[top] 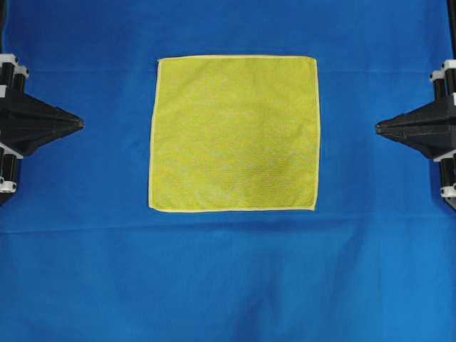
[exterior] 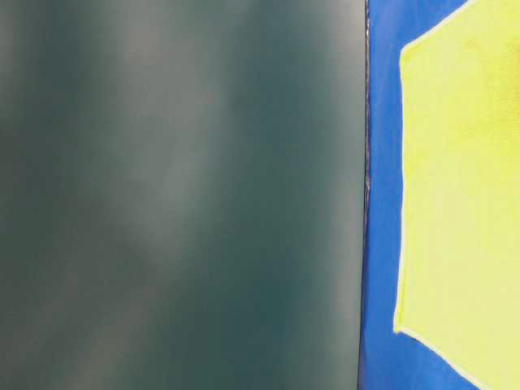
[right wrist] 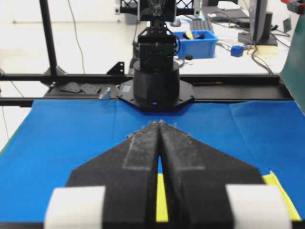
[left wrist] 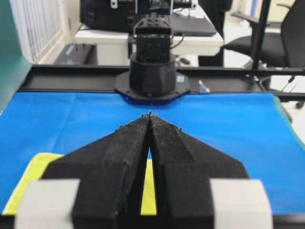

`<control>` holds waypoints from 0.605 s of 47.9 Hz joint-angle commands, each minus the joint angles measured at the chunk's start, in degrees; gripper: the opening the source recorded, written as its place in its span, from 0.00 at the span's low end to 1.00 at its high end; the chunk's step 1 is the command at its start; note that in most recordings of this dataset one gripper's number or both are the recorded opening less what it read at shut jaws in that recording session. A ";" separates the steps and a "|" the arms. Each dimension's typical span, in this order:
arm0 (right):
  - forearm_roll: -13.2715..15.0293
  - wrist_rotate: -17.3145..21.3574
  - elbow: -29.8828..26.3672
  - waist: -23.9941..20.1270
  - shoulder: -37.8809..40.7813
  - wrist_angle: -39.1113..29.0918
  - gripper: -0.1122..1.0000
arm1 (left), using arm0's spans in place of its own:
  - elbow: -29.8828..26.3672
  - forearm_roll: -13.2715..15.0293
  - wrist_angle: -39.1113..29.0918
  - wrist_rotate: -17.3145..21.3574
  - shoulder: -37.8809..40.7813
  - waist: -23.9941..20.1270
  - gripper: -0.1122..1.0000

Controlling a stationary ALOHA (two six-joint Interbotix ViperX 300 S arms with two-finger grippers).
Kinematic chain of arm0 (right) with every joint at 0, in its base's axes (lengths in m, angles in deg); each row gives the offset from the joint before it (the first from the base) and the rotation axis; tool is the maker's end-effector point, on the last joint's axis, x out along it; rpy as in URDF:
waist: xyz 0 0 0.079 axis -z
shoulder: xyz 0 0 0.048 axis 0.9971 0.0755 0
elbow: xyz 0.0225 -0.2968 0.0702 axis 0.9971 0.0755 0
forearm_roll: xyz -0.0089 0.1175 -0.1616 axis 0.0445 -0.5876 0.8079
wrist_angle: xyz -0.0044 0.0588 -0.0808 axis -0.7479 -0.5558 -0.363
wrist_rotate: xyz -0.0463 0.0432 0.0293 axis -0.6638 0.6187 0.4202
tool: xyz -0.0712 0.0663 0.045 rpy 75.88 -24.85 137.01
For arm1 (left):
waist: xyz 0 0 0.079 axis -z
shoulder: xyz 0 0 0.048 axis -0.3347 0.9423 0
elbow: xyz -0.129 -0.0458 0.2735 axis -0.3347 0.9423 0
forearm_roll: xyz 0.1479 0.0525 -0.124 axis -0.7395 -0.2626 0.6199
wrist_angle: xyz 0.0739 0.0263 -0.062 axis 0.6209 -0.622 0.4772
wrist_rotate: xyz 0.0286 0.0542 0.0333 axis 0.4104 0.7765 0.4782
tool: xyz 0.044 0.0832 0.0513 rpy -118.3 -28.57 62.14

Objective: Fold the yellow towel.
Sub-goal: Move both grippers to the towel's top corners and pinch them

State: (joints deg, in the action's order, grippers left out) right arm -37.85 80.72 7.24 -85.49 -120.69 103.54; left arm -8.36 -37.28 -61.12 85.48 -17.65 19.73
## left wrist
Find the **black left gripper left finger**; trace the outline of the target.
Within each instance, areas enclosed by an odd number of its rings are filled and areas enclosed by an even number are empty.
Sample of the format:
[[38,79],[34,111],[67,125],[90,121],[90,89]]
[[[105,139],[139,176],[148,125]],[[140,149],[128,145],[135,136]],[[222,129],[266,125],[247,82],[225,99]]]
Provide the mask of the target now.
[[140,214],[150,118],[51,162],[21,200],[17,229],[117,229]]

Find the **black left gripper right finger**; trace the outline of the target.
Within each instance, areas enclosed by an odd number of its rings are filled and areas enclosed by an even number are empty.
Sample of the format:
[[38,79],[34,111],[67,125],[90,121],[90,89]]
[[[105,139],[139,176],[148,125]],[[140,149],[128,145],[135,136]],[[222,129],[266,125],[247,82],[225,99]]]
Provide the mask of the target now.
[[157,213],[173,229],[271,229],[260,180],[239,160],[157,117],[150,118]]

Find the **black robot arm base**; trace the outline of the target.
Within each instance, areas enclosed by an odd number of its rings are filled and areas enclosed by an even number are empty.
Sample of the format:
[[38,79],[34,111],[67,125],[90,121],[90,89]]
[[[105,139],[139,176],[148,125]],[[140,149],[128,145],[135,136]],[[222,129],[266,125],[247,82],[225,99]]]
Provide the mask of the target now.
[[173,32],[166,19],[155,12],[145,15],[133,34],[136,52],[130,55],[129,70],[117,75],[115,90],[143,101],[169,101],[189,93],[189,78],[176,70]]

